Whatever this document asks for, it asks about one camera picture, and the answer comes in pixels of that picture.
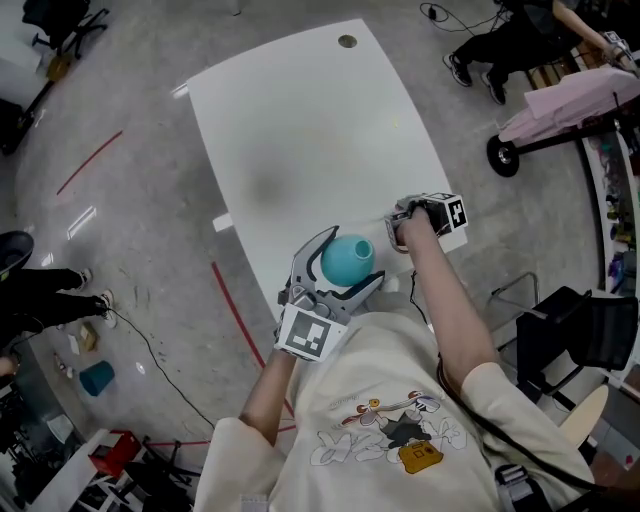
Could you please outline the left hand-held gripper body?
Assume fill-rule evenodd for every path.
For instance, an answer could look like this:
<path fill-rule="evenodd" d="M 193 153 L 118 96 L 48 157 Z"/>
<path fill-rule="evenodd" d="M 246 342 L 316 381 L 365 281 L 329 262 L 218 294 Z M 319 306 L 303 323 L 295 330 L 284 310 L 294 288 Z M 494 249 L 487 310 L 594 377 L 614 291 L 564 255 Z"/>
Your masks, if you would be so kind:
<path fill-rule="evenodd" d="M 277 350 L 307 362 L 323 362 L 340 345 L 351 319 L 351 292 L 309 290 L 288 283 L 278 293 L 283 307 Z"/>

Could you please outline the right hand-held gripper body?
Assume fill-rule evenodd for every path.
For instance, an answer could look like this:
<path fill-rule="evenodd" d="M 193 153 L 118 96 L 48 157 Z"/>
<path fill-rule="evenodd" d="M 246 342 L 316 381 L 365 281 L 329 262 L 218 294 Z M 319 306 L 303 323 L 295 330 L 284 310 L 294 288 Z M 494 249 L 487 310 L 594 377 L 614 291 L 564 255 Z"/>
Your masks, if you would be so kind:
<path fill-rule="evenodd" d="M 411 217 L 416 208 L 422 208 L 437 235 L 446 235 L 468 225 L 460 195 L 451 193 L 422 193 L 406 196 L 397 201 L 397 212 Z"/>

